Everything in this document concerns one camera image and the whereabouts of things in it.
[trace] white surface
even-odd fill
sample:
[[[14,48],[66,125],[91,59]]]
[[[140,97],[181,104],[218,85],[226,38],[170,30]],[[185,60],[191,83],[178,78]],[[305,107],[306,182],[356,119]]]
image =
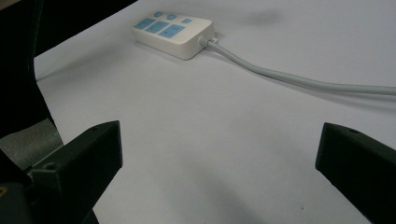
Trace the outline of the white surface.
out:
[[[202,51],[136,43],[153,9],[212,20],[251,63],[317,80],[396,86],[394,1],[139,1],[36,58],[63,140],[119,120],[124,166],[101,223],[369,223],[315,169],[324,122],[396,147],[396,100],[309,91]]]
[[[162,15],[156,17],[156,12],[161,12]],[[167,19],[169,15],[174,15],[177,17],[170,21]],[[151,19],[154,22],[144,29],[135,27],[138,23],[145,19]],[[191,22],[186,24],[183,23],[184,20],[191,20]],[[151,25],[154,25],[159,21],[168,24],[155,34],[147,31],[150,29]],[[161,36],[161,33],[166,31],[172,25],[182,26],[184,28],[172,38]],[[163,52],[171,54],[182,60],[188,60],[192,58],[204,48],[199,44],[198,40],[200,36],[205,36],[209,39],[215,38],[213,21],[160,10],[150,12],[141,20],[134,22],[131,27],[131,31],[134,35],[134,38],[138,42],[146,44],[155,49],[162,50]]]

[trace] power strip switch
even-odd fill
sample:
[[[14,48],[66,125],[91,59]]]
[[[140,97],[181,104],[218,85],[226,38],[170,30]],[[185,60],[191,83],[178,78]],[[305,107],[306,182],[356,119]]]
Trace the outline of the power strip switch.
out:
[[[182,60],[204,48],[200,36],[217,41],[212,21],[164,11],[151,12],[131,30],[137,41]]]

